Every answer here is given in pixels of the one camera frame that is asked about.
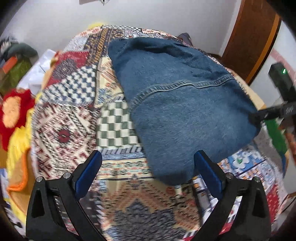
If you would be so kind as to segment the patchwork patterned bed cover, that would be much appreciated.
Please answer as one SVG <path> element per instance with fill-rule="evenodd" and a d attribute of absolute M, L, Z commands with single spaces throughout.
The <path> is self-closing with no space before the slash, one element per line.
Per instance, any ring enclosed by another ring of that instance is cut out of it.
<path fill-rule="evenodd" d="M 74 37 L 35 106 L 35 170 L 45 180 L 59 179 L 66 172 L 72 173 L 93 151 L 99 151 L 102 165 L 79 203 L 102 240 L 194 240 L 218 199 L 210 194 L 200 173 L 175 186 L 153 176 L 108 55 L 112 41 L 133 38 L 184 44 L 164 32 L 127 26 L 102 26 Z M 249 96 L 256 111 L 263 108 L 259 96 L 236 73 L 223 67 Z M 287 200 L 282 165 L 287 147 L 276 121 L 259 125 L 258 135 L 248 145 L 215 164 L 238 179 L 261 180 L 272 235 Z M 274 144 L 276 137 L 280 137 L 279 144 Z M 223 233 L 230 230 L 241 199 L 236 197 Z M 67 230 L 76 233 L 60 197 L 56 196 L 55 202 Z"/>

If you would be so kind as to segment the red yellow plush blanket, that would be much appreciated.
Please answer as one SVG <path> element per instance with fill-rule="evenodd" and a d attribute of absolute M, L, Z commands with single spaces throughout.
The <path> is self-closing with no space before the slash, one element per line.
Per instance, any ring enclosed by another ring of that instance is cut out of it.
<path fill-rule="evenodd" d="M 8 176 L 6 191 L 13 214 L 27 219 L 35 182 L 31 158 L 32 116 L 35 98 L 28 89 L 13 89 L 1 103 L 1 149 Z"/>

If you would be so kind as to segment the black tracker box green light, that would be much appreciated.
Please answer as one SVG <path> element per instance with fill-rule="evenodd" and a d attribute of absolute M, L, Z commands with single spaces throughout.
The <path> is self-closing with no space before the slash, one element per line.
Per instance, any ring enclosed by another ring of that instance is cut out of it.
<path fill-rule="evenodd" d="M 268 75 L 279 90 L 282 99 L 295 102 L 295 86 L 284 65 L 281 62 L 272 64 Z"/>

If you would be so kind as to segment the grey blue object behind bed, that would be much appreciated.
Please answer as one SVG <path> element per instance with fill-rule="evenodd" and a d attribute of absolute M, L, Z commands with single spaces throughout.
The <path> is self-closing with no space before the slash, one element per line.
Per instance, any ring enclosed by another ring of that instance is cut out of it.
<path fill-rule="evenodd" d="M 191 40 L 190 35 L 188 33 L 182 33 L 182 34 L 178 35 L 178 38 L 181 39 L 184 44 L 189 45 L 191 47 L 193 46 L 192 40 Z"/>

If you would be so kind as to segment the brown wooden door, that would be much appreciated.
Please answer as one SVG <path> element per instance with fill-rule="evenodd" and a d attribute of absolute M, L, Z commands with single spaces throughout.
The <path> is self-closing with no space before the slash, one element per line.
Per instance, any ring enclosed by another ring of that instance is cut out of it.
<path fill-rule="evenodd" d="M 250 85 L 265 63 L 278 35 L 281 19 L 267 1 L 237 1 L 234 25 L 221 54 L 215 57 Z"/>

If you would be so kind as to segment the blue denim jacket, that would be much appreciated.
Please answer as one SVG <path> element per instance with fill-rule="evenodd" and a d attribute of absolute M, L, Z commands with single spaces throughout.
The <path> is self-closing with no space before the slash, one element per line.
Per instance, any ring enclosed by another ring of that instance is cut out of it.
<path fill-rule="evenodd" d="M 112 41 L 108 55 L 149 168 L 166 185 L 199 173 L 197 151 L 218 163 L 258 135 L 249 96 L 201 51 L 174 40 L 133 38 Z"/>

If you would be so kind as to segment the green clothes pile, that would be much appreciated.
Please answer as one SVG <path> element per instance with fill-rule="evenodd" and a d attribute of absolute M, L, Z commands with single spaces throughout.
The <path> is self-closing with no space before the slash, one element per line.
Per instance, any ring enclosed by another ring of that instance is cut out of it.
<path fill-rule="evenodd" d="M 19 81 L 32 67 L 31 59 L 37 51 L 14 37 L 1 39 L 1 97 L 16 88 Z"/>

